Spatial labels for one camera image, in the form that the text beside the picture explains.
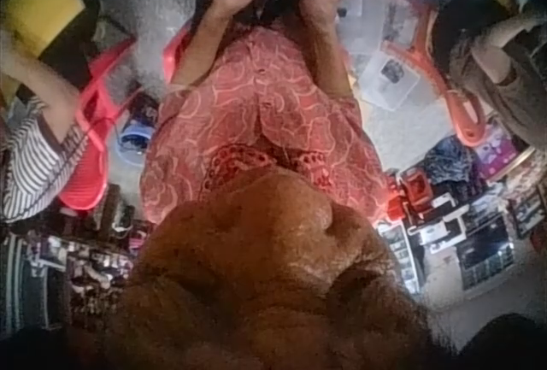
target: yellow wall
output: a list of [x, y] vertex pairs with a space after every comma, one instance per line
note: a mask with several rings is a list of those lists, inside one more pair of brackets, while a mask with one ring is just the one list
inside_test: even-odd
[[[13, 30], [25, 50], [39, 56], [65, 26], [84, 9], [82, 0], [2, 0], [2, 23]], [[19, 84], [2, 77], [9, 103]]]

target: red patterned dress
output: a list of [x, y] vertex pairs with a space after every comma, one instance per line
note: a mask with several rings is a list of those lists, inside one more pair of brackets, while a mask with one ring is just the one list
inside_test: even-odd
[[162, 103], [140, 181], [144, 212], [160, 223], [175, 206], [270, 164], [371, 221], [384, 212], [385, 178], [357, 101], [328, 97], [298, 47], [258, 27], [224, 50], [198, 88]]

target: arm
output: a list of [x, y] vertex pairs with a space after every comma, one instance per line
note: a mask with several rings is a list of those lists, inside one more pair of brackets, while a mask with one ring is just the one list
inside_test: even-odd
[[175, 69], [173, 85], [191, 87], [209, 73], [232, 17], [251, 1], [213, 0], [185, 51], [184, 61]]
[[24, 84], [45, 103], [45, 124], [61, 143], [74, 123], [79, 106], [78, 90], [39, 60], [17, 52], [5, 31], [0, 35], [2, 72]]
[[326, 29], [309, 30], [313, 44], [313, 70], [317, 86], [329, 97], [352, 97], [348, 72], [340, 52], [334, 25]]
[[317, 86], [331, 97], [352, 96], [335, 30], [339, 1], [300, 0], [300, 12], [310, 41], [310, 71]]
[[209, 73], [231, 19], [215, 8], [205, 13], [196, 35], [185, 51], [184, 60], [175, 69], [172, 85], [192, 87]]
[[491, 81], [500, 84], [511, 74], [511, 58], [503, 47], [522, 31], [532, 30], [546, 21], [545, 16], [529, 14], [499, 22], [474, 40], [471, 54]]
[[484, 44], [503, 48], [513, 38], [523, 31], [531, 31], [534, 27], [547, 22], [547, 16], [540, 13], [521, 14], [508, 20], [498, 22], [487, 33], [482, 35], [480, 41]]

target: striped shirt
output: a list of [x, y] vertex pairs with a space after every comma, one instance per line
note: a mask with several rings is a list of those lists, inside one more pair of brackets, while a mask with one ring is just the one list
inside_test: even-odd
[[70, 179], [82, 157], [83, 132], [74, 125], [59, 144], [41, 114], [44, 108], [34, 97], [28, 115], [2, 138], [2, 213], [7, 223], [30, 218], [46, 209]]

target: orange plastic chair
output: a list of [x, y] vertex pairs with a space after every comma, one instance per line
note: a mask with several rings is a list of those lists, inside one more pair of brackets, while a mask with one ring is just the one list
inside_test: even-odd
[[78, 125], [88, 138], [87, 145], [70, 180], [59, 194], [61, 201], [74, 210], [95, 208], [106, 191], [109, 176], [106, 140], [137, 91], [117, 106], [112, 102], [104, 80], [134, 43], [134, 38], [122, 41], [103, 52], [89, 66], [91, 82], [80, 94], [80, 109], [76, 113]]
[[464, 98], [461, 98], [460, 92], [448, 87], [427, 53], [428, 17], [432, 12], [432, 7], [424, 0], [406, 1], [409, 2], [419, 16], [414, 42], [409, 50], [405, 50], [394, 43], [385, 41], [384, 51], [400, 58], [404, 63], [419, 70], [429, 78], [438, 94], [444, 97], [456, 136], [463, 144], [470, 147], [482, 144], [486, 137], [486, 115], [480, 100], [475, 95], [466, 93], [465, 97], [469, 102], [469, 108], [473, 111], [471, 114], [464, 103]]
[[171, 83], [174, 69], [182, 61], [184, 50], [190, 43], [190, 27], [191, 22], [187, 22], [163, 50], [163, 73], [168, 84]]

